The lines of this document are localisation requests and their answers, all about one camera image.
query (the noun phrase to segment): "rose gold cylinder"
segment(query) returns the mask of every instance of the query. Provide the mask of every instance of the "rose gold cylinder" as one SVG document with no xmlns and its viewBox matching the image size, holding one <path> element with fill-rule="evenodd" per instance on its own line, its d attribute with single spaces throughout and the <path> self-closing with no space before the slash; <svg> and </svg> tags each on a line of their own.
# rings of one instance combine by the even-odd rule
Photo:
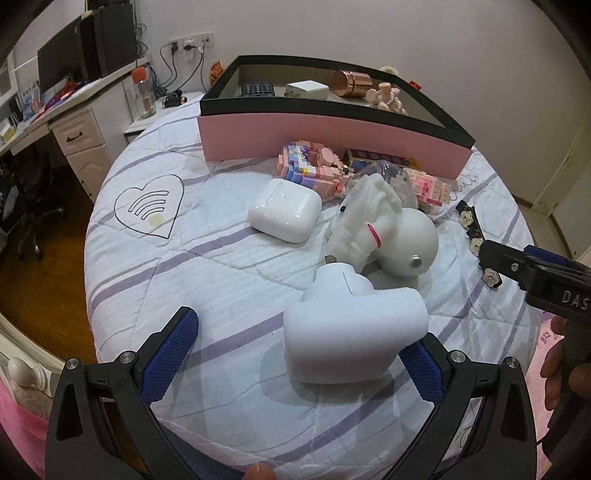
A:
<svg viewBox="0 0 591 480">
<path fill-rule="evenodd" d="M 369 75 L 339 70 L 330 80 L 330 89 L 340 97 L 364 97 L 372 87 Z"/>
<path fill-rule="evenodd" d="M 364 97 L 368 90 L 373 86 L 371 77 L 366 73 L 352 72 L 354 87 L 351 97 Z"/>
</svg>

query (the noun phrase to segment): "screw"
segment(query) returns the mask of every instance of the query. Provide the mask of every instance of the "screw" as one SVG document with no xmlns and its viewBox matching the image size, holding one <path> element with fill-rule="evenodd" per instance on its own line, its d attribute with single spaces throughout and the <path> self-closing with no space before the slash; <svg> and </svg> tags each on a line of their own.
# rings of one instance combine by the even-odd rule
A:
<svg viewBox="0 0 591 480">
<path fill-rule="evenodd" d="M 423 264 L 423 260 L 418 255 L 413 255 L 410 259 L 410 268 L 418 268 Z"/>
<path fill-rule="evenodd" d="M 517 360 L 514 356 L 508 356 L 505 361 L 511 368 L 517 368 L 519 366 L 519 360 Z"/>
<path fill-rule="evenodd" d="M 466 361 L 466 355 L 464 354 L 464 352 L 461 352 L 459 350 L 454 350 L 449 354 L 449 356 L 457 364 L 461 364 Z"/>
<path fill-rule="evenodd" d="M 66 362 L 66 368 L 68 370 L 74 370 L 79 364 L 80 364 L 80 361 L 77 358 L 70 358 Z"/>
<path fill-rule="evenodd" d="M 131 350 L 127 350 L 126 352 L 123 352 L 121 355 L 119 355 L 119 361 L 122 364 L 130 364 L 132 361 L 134 361 L 135 358 L 135 352 L 132 352 Z"/>
</svg>

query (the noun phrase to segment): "wooden floor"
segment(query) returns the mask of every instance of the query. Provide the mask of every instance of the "wooden floor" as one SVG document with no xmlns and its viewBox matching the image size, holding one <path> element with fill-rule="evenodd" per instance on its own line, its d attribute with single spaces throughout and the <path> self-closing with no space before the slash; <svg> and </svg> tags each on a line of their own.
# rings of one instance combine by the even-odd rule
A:
<svg viewBox="0 0 591 480">
<path fill-rule="evenodd" d="M 22 228 L 9 236 L 0 257 L 0 312 L 61 359 L 77 356 L 84 363 L 95 363 L 86 316 L 83 255 L 93 205 L 69 167 L 57 169 L 54 180 L 66 214 L 47 218 L 40 238 L 44 252 L 40 262 L 32 243 L 25 247 L 25 259 L 18 260 Z"/>
</svg>

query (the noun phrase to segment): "white charger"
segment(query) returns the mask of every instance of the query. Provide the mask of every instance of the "white charger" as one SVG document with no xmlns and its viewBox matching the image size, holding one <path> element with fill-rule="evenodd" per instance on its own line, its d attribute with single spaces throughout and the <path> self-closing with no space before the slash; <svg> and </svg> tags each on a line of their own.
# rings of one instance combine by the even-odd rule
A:
<svg viewBox="0 0 591 480">
<path fill-rule="evenodd" d="M 308 240 L 322 209 L 314 190 L 284 179 L 272 179 L 248 209 L 248 221 L 257 230 L 286 242 Z"/>
<path fill-rule="evenodd" d="M 304 80 L 303 82 L 288 83 L 285 86 L 286 97 L 291 98 L 310 98 L 313 100 L 326 100 L 329 95 L 328 86 L 315 82 L 314 80 Z"/>
</svg>

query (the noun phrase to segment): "building blocks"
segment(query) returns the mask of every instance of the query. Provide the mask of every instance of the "building blocks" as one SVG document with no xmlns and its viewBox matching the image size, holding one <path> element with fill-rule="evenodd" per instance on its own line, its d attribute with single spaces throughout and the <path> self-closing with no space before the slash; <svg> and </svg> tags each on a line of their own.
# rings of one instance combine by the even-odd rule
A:
<svg viewBox="0 0 591 480">
<path fill-rule="evenodd" d="M 353 169 L 324 145 L 298 140 L 283 147 L 277 173 L 282 179 L 312 189 L 325 199 L 344 194 Z"/>
<path fill-rule="evenodd" d="M 423 171 L 411 168 L 403 169 L 413 183 L 414 193 L 417 195 L 419 204 L 441 206 L 450 202 L 452 186 L 443 183 L 437 177 L 427 175 Z"/>
</svg>

